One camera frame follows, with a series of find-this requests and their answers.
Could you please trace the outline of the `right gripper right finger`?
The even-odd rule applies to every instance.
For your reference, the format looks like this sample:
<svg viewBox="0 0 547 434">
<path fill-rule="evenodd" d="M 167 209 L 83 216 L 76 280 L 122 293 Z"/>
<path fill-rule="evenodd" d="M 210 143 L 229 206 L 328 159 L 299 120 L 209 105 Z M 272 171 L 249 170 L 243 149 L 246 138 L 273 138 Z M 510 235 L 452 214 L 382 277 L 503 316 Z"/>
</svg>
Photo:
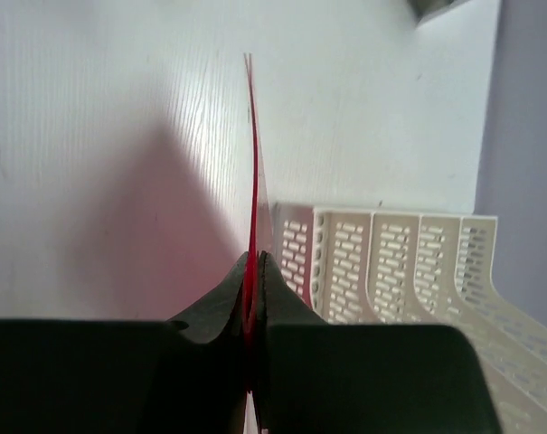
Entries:
<svg viewBox="0 0 547 434">
<path fill-rule="evenodd" d="M 258 425 L 270 433 L 498 433 L 481 364 L 455 327 L 331 325 L 259 259 Z"/>
</svg>

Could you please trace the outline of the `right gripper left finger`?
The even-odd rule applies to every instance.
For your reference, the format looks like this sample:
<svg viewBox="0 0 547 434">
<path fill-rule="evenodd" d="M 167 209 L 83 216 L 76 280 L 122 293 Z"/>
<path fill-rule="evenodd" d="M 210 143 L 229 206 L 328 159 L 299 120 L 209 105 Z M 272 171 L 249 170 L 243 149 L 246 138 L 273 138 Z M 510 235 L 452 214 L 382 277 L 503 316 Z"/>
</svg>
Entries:
<svg viewBox="0 0 547 434">
<path fill-rule="evenodd" d="M 0 433 L 241 433 L 246 258 L 164 321 L 0 319 Z"/>
</svg>

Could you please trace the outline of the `red plastic folder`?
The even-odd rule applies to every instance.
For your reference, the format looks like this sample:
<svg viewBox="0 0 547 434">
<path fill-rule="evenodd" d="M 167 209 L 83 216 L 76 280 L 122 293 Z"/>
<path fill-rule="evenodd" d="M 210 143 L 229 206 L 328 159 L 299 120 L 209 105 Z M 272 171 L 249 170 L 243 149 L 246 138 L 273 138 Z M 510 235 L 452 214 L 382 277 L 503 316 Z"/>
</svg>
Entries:
<svg viewBox="0 0 547 434">
<path fill-rule="evenodd" d="M 259 274 L 260 254 L 269 250 L 272 244 L 271 217 L 267 198 L 265 175 L 259 135 L 259 116 L 256 105 L 255 82 L 253 74 L 253 56 L 249 52 L 243 54 L 246 78 L 249 91 L 249 122 L 251 130 L 252 150 L 252 187 L 250 203 L 250 229 L 248 257 L 245 265 L 242 283 L 242 331 L 244 344 L 248 350 L 248 367 L 246 368 L 247 391 L 253 405 L 256 431 L 266 433 L 262 412 L 259 408 L 262 395 L 258 393 L 257 370 L 257 339 L 259 321 L 264 317 L 264 301 Z"/>
</svg>

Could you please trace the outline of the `clear acrylic drawer organizer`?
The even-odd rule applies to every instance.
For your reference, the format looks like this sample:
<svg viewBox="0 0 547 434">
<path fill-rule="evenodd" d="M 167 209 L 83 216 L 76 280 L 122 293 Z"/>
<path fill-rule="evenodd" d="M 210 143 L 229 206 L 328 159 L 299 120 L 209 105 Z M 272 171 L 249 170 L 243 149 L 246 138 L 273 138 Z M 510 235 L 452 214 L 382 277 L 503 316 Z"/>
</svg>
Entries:
<svg viewBox="0 0 547 434">
<path fill-rule="evenodd" d="M 407 0 L 418 23 L 428 21 L 448 12 L 462 3 L 461 0 Z"/>
</svg>

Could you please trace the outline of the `cream plastic file rack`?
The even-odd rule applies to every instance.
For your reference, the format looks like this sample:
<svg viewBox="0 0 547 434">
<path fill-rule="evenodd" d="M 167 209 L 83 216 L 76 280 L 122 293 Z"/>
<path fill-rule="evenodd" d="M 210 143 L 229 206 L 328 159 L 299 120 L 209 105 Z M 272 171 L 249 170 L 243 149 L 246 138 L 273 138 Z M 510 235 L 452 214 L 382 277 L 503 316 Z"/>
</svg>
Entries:
<svg viewBox="0 0 547 434">
<path fill-rule="evenodd" d="M 281 274 L 324 320 L 457 327 L 505 431 L 547 433 L 547 327 L 495 289 L 496 217 L 279 203 L 274 219 Z"/>
</svg>

